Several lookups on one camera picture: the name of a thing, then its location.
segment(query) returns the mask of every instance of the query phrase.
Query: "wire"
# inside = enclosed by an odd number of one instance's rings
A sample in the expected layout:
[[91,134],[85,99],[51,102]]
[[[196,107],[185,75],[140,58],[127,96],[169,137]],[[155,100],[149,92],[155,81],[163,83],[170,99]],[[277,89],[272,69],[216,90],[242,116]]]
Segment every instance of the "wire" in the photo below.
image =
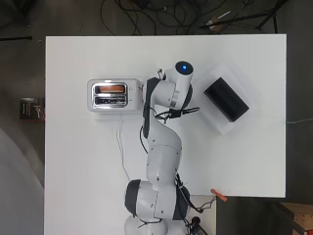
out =
[[122,10],[122,11],[126,14],[126,16],[128,17],[128,19],[134,24],[135,29],[134,29],[134,33],[133,33],[133,34],[135,34],[136,29],[137,29],[139,35],[142,35],[141,32],[140,32],[140,30],[139,30],[139,28],[138,28],[138,26],[137,26],[137,22],[134,22],[134,20],[133,20],[133,19],[131,18],[131,16],[127,13],[127,11],[124,10],[124,8],[123,8],[122,5],[121,5],[120,0],[115,0],[115,3],[116,3],[116,5],[120,8],[120,10]]
[[100,7],[100,18],[101,18],[101,22],[102,24],[105,26],[105,28],[111,33],[111,35],[115,36],[115,34],[109,29],[109,27],[106,25],[104,19],[103,19],[103,16],[102,16],[102,9],[103,9],[103,6],[105,4],[105,1],[106,0],[103,0],[102,3],[101,3],[101,7]]
[[202,206],[200,206],[200,209],[210,209],[215,200],[216,200],[216,196],[213,197],[213,199],[211,201],[204,203]]
[[127,172],[125,165],[124,165],[124,150],[123,150],[123,145],[122,145],[121,138],[120,138],[120,132],[121,132],[122,124],[123,124],[123,120],[121,120],[117,125],[116,140],[117,140],[117,144],[118,144],[118,148],[119,148],[119,152],[120,152],[120,156],[121,156],[121,165],[125,171],[125,174],[127,176],[128,181],[130,181],[130,177],[129,177],[128,172]]
[[139,138],[140,138],[141,145],[143,146],[143,148],[144,148],[146,154],[148,154],[148,151],[147,151],[147,149],[146,149],[146,147],[145,147],[145,145],[144,145],[144,142],[143,142],[143,138],[142,138],[142,136],[141,136],[141,133],[143,132],[143,128],[144,128],[144,126],[141,126],[140,131],[139,131]]
[[287,124],[297,124],[297,123],[307,122],[307,121],[311,121],[311,120],[313,120],[313,118],[301,119],[301,120],[295,120],[295,121],[286,121],[286,123]]
[[149,16],[147,13],[145,13],[142,10],[127,9],[127,8],[124,8],[122,5],[118,5],[118,7],[120,7],[123,11],[126,11],[126,12],[137,12],[137,13],[144,14],[154,24],[154,34],[157,35],[157,24],[154,21],[154,19],[152,19],[152,17]]
[[176,174],[176,186],[180,190],[184,200],[189,205],[189,207],[191,207],[192,209],[194,209],[198,213],[203,213],[204,210],[210,209],[212,206],[212,203],[216,200],[216,197],[214,197],[210,202],[207,202],[207,203],[203,204],[201,207],[196,208],[195,205],[188,199],[188,197],[185,195],[184,191],[182,190],[183,182],[180,180],[179,173]]
[[208,12],[205,12],[205,13],[201,14],[199,17],[196,17],[196,18],[190,23],[190,25],[188,26],[187,33],[189,34],[191,27],[192,27],[200,18],[202,18],[202,17],[206,16],[207,14],[210,14],[211,12],[213,12],[213,11],[219,9],[220,7],[222,7],[222,6],[225,4],[226,1],[227,1],[227,0],[223,0],[223,2],[220,3],[218,6],[216,6],[215,8],[209,10]]

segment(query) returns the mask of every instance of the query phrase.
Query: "cable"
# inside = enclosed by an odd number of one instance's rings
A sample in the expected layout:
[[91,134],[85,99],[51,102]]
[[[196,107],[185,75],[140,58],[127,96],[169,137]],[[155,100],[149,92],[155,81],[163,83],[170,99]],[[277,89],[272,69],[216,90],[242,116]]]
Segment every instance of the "cable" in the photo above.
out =
[[[182,25],[182,24],[179,22],[179,20],[176,18],[175,15],[172,15],[172,14],[170,14],[170,13],[168,13],[168,12],[165,12],[165,11],[158,11],[157,8],[156,8],[156,6],[153,4],[153,2],[150,2],[150,4],[153,6],[153,8],[154,8],[153,11],[156,13],[156,18],[157,18],[158,22],[159,22],[161,25],[163,25],[163,26],[165,26],[165,27],[177,27],[177,26]],[[166,14],[166,15],[171,16],[171,17],[172,17],[176,22],[178,22],[179,24],[178,24],[178,25],[169,25],[169,24],[164,23],[164,22],[161,21],[160,18],[158,17],[158,13],[164,13],[164,14]]]
[[121,156],[121,165],[125,171],[125,174],[127,176],[128,181],[130,181],[130,177],[129,177],[128,172],[127,172],[125,165],[124,165],[124,150],[123,150],[123,145],[122,145],[121,138],[120,138],[120,132],[121,132],[122,124],[123,124],[123,120],[121,120],[117,125],[116,140],[117,140],[117,144],[118,144],[118,148],[119,148],[119,152],[120,152],[120,156]]
[[216,200],[216,197],[214,197],[210,202],[207,202],[207,203],[203,204],[201,207],[196,208],[195,205],[188,199],[188,197],[185,195],[184,191],[182,190],[183,182],[180,180],[179,173],[176,174],[176,186],[178,186],[178,189],[180,190],[184,200],[189,205],[189,207],[191,207],[192,209],[194,209],[198,213],[203,213],[204,210],[210,209],[212,203]]
[[103,0],[102,3],[101,3],[101,7],[100,7],[100,18],[101,18],[101,22],[102,24],[105,26],[105,28],[111,33],[111,35],[115,36],[115,34],[109,29],[109,27],[106,25],[103,17],[102,17],[102,9],[103,9],[103,6],[105,4],[105,1],[106,0]]
[[209,10],[208,12],[205,12],[205,13],[201,14],[199,17],[195,18],[195,19],[190,23],[190,25],[188,26],[187,33],[189,34],[191,27],[192,27],[200,18],[202,18],[202,17],[206,16],[207,14],[210,14],[211,12],[213,12],[213,11],[219,9],[220,7],[222,7],[222,6],[225,4],[226,1],[227,1],[227,0],[223,0],[222,3],[220,3],[218,6],[216,6],[216,7],[213,8],[212,10]]
[[295,120],[295,121],[286,121],[286,123],[287,124],[297,124],[297,123],[307,122],[307,121],[311,121],[311,120],[313,120],[313,118],[301,119],[301,120]]
[[144,148],[146,154],[148,154],[148,151],[147,151],[147,149],[146,149],[146,147],[145,147],[145,145],[144,145],[144,142],[143,142],[143,138],[142,138],[142,136],[141,136],[141,133],[143,132],[143,128],[144,128],[144,126],[141,126],[140,131],[139,131],[139,138],[140,138],[141,145],[143,146],[143,148]]
[[136,29],[137,29],[139,35],[142,35],[141,32],[140,32],[140,30],[139,30],[139,28],[137,27],[137,22],[134,22],[134,20],[133,20],[133,19],[131,18],[131,16],[127,13],[127,11],[124,10],[124,8],[123,8],[122,5],[121,5],[120,0],[115,0],[115,3],[116,3],[116,5],[126,14],[126,16],[128,17],[128,19],[134,24],[134,26],[135,26],[134,32],[136,32]]
[[134,9],[127,9],[127,8],[124,8],[122,5],[118,5],[123,11],[126,11],[126,12],[137,12],[137,13],[141,13],[141,14],[144,14],[147,18],[149,18],[149,20],[154,24],[154,34],[157,35],[157,24],[156,22],[154,21],[154,19],[152,19],[151,16],[149,16],[147,13],[145,13],[144,11],[142,10],[134,10]]

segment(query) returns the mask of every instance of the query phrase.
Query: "black cable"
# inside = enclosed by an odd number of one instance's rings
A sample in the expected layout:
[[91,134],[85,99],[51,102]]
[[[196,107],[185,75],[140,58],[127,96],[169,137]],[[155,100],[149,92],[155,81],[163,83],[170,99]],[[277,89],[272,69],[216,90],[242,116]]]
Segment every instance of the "black cable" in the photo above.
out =
[[144,11],[142,10],[134,10],[134,9],[127,9],[127,8],[124,8],[123,6],[119,5],[119,7],[123,10],[123,11],[126,11],[126,12],[137,12],[137,13],[141,13],[141,14],[144,14],[147,18],[149,18],[149,20],[154,24],[154,35],[157,35],[157,24],[155,22],[154,19],[152,19],[151,16],[149,16],[147,13],[145,13]]
[[[150,2],[150,4],[153,6],[153,8],[154,8],[153,11],[156,13],[156,18],[157,18],[158,22],[159,22],[161,25],[163,25],[163,26],[165,26],[165,27],[177,27],[177,26],[182,25],[182,24],[180,23],[180,21],[176,18],[175,15],[172,15],[172,14],[170,14],[170,13],[168,13],[168,12],[165,12],[165,11],[158,11],[157,8],[156,8],[156,6],[155,6],[152,2]],[[176,22],[178,22],[178,24],[177,24],[177,25],[169,25],[169,24],[164,23],[164,22],[159,18],[158,13],[163,13],[163,14],[166,14],[166,15],[168,15],[168,16],[171,16]]]
[[226,24],[226,26],[222,29],[222,31],[224,31],[229,25],[234,25],[234,26],[239,26],[239,25],[235,25],[235,24],[233,24],[235,21],[236,21],[236,19],[237,19],[237,17],[239,16],[239,14],[246,8],[246,7],[248,7],[248,6],[250,6],[250,5],[252,5],[254,2],[255,2],[256,0],[243,0],[243,6],[242,6],[242,8],[237,12],[237,14],[233,17],[233,21],[231,22],[231,23],[227,23]]
[[109,29],[109,27],[106,25],[103,17],[102,17],[102,9],[103,9],[103,6],[105,4],[105,1],[106,0],[103,0],[102,3],[101,3],[101,7],[100,7],[100,18],[101,18],[101,22],[102,24],[105,26],[105,28],[111,33],[111,35],[115,36],[115,34]]
[[147,149],[146,149],[146,147],[145,147],[145,145],[144,145],[144,142],[143,142],[143,138],[142,138],[142,136],[141,136],[141,134],[142,134],[142,132],[143,132],[143,128],[144,128],[144,126],[141,126],[140,131],[139,131],[139,138],[140,138],[141,145],[143,146],[143,148],[144,148],[146,154],[148,154],[148,151],[147,151]]
[[138,217],[138,219],[143,222],[143,224],[140,225],[138,228],[141,228],[141,227],[143,227],[143,226],[146,226],[146,225],[149,224],[149,223],[161,223],[161,222],[162,222],[162,219],[161,219],[161,218],[159,218],[158,221],[156,221],[156,222],[146,222],[146,221],[140,219],[140,217]]
[[[131,3],[131,0],[128,0],[129,4],[131,5],[132,9],[135,10],[134,5]],[[136,35],[136,29],[138,29],[138,33],[139,35],[142,35],[141,32],[139,31],[139,27],[138,27],[138,14],[137,12],[135,12],[136,15],[136,24],[135,24],[135,28],[134,28],[134,32],[133,35]]]
[[135,23],[134,20],[131,18],[131,16],[127,13],[127,11],[124,10],[123,6],[121,5],[121,1],[120,1],[120,0],[115,0],[115,3],[116,3],[116,5],[120,8],[120,10],[122,10],[122,11],[126,14],[126,16],[128,17],[128,19],[134,24],[134,26],[135,26],[134,32],[135,32],[136,29],[137,29],[139,35],[142,35],[141,32],[140,32],[140,30],[139,30],[139,28],[137,27],[137,23]]
[[223,2],[220,3],[218,6],[216,6],[215,8],[213,8],[213,9],[209,10],[208,12],[205,12],[205,13],[201,14],[199,17],[195,18],[195,19],[189,24],[188,29],[187,29],[187,34],[189,34],[191,27],[192,27],[200,18],[206,16],[207,14],[210,14],[211,12],[213,12],[213,11],[219,9],[219,8],[221,8],[221,7],[225,4],[226,1],[227,1],[227,0],[223,0]]
[[166,121],[169,118],[178,118],[182,115],[187,115],[187,114],[196,112],[199,109],[200,109],[199,107],[195,107],[195,108],[185,109],[185,110],[169,110],[169,111],[165,111],[165,112],[162,112],[160,114],[157,114],[156,119],[161,119],[164,121],[164,124],[166,124]]

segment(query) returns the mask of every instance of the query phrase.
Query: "power cord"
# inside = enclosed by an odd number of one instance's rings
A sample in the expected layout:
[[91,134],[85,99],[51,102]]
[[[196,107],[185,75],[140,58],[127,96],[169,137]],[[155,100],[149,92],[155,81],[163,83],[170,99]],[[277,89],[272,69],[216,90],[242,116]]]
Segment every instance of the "power cord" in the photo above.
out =
[[103,7],[104,7],[104,4],[105,4],[105,1],[106,0],[103,0],[102,3],[101,3],[101,7],[100,7],[100,19],[101,19],[101,22],[102,24],[105,26],[105,28],[111,33],[111,35],[115,36],[115,34],[109,29],[109,27],[106,25],[105,21],[104,21],[104,18],[103,18]]
[[311,120],[313,120],[313,118],[301,119],[301,120],[295,120],[295,121],[286,121],[286,123],[287,124],[297,124],[297,123],[307,122],[307,121],[311,121]]
[[[109,27],[106,25],[106,23],[103,19],[103,6],[104,6],[105,1],[106,0],[103,0],[102,4],[101,4],[101,9],[100,9],[101,10],[100,11],[101,21],[102,21],[102,24],[105,26],[105,28],[111,33],[111,35],[115,35],[109,29]],[[201,3],[199,3],[197,0],[185,0],[191,5],[192,8],[195,8],[195,12],[196,12],[195,18],[191,21],[191,23],[185,23],[185,21],[188,17],[187,17],[187,11],[183,7],[183,4],[182,4],[183,1],[184,0],[174,0],[172,4],[170,4],[168,6],[164,6],[162,8],[157,8],[153,2],[150,2],[150,4],[153,7],[150,8],[150,7],[146,6],[144,9],[136,9],[135,6],[131,2],[129,2],[132,9],[128,9],[122,5],[121,0],[114,0],[115,4],[119,7],[119,9],[121,9],[125,13],[125,15],[127,15],[128,19],[134,24],[134,32],[132,35],[135,35],[136,31],[138,31],[139,35],[142,35],[142,33],[138,27],[138,13],[145,15],[153,23],[154,35],[157,35],[157,22],[146,11],[154,12],[156,14],[156,20],[158,21],[158,23],[160,25],[162,25],[164,27],[169,27],[169,28],[175,28],[176,27],[176,29],[175,29],[176,34],[189,34],[191,26],[194,25],[198,21],[198,19],[200,19],[203,16],[215,11],[216,9],[221,7],[226,2],[226,0],[224,0],[223,3],[220,4],[219,6],[217,6],[216,8],[214,8],[214,9],[212,9],[212,10],[210,10],[204,14],[199,15],[198,12],[201,11],[201,7],[207,3],[207,0],[204,0]],[[182,16],[183,17],[181,20],[177,17],[177,12],[178,12],[177,9],[178,8],[180,8],[182,10]],[[134,21],[132,19],[132,17],[128,14],[128,12],[133,12],[136,14],[136,21]],[[165,23],[164,21],[161,20],[160,14],[169,16],[170,18],[172,18],[177,23],[176,24]]]
[[126,177],[128,179],[128,181],[130,182],[130,177],[128,175],[128,172],[125,168],[125,165],[124,165],[124,150],[123,150],[123,145],[122,145],[122,142],[121,142],[121,138],[120,138],[120,132],[121,132],[121,127],[123,125],[123,120],[121,120],[118,125],[117,125],[117,129],[116,129],[116,141],[117,141],[117,144],[118,144],[118,148],[119,148],[119,152],[120,152],[120,156],[121,156],[121,165],[124,169],[124,172],[126,174]]

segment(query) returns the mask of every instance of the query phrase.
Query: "black object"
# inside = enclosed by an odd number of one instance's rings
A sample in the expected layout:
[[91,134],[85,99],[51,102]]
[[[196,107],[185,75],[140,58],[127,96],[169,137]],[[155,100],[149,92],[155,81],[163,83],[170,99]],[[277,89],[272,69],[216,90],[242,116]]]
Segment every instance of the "black object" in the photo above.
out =
[[176,205],[173,220],[183,220],[187,216],[188,203],[184,197],[186,197],[187,200],[190,200],[190,193],[188,189],[185,186],[181,189],[176,187]]
[[283,5],[285,3],[287,3],[289,0],[278,0],[275,7],[273,9],[271,9],[268,13],[265,14],[254,14],[254,15],[250,15],[250,16],[246,16],[246,17],[241,17],[241,18],[236,18],[236,19],[231,19],[228,21],[220,21],[217,23],[209,23],[207,25],[203,25],[200,28],[208,28],[211,26],[215,26],[215,25],[221,25],[221,24],[231,24],[231,23],[235,23],[235,22],[242,22],[245,20],[250,20],[250,19],[255,19],[255,18],[261,18],[261,17],[266,17],[263,22],[261,22],[258,26],[256,26],[254,29],[257,30],[262,30],[262,27],[269,21],[271,20],[271,18],[273,18],[273,23],[274,23],[274,29],[275,29],[275,33],[278,33],[278,29],[277,29],[277,22],[276,22],[276,14],[277,12],[283,7]]
[[199,217],[193,217],[190,233],[192,235],[208,235],[204,229],[200,226],[201,220]]
[[21,98],[20,119],[45,121],[45,99],[44,98]]
[[245,102],[222,77],[208,87],[204,94],[231,122],[236,121],[248,110]]
[[140,181],[140,179],[130,181],[126,189],[125,207],[133,215],[136,215],[136,204]]
[[180,61],[175,65],[176,70],[183,75],[190,75],[194,72],[194,68],[188,62]]
[[17,41],[17,40],[32,40],[31,36],[25,36],[25,37],[6,37],[6,38],[0,38],[0,41]]

